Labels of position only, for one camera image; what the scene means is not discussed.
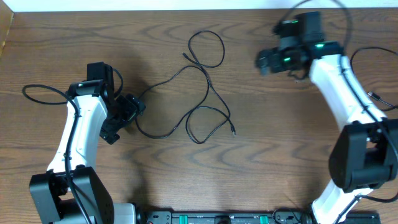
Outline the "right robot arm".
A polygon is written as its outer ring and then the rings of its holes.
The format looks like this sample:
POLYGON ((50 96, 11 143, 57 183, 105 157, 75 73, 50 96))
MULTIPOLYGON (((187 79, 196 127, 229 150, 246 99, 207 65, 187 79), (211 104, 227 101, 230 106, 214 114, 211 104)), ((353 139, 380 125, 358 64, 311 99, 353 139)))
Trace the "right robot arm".
POLYGON ((304 72, 321 92, 340 130, 328 160, 330 181, 301 223, 344 223, 362 199, 397 177, 397 120, 389 119, 363 90, 344 47, 327 41, 319 12, 275 26, 279 45, 258 53, 256 67, 263 74, 304 72))

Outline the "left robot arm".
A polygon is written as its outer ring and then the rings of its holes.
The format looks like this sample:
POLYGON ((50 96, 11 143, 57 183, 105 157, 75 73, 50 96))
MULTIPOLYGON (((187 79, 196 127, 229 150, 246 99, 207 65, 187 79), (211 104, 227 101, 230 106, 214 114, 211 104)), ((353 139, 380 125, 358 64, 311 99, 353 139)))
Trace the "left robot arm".
POLYGON ((65 98, 67 120, 58 150, 29 190, 42 223, 143 223, 132 203, 116 203, 98 177, 100 139, 114 144, 118 131, 145 110, 135 96, 114 87, 116 69, 103 62, 87 65, 86 80, 72 83, 65 98))

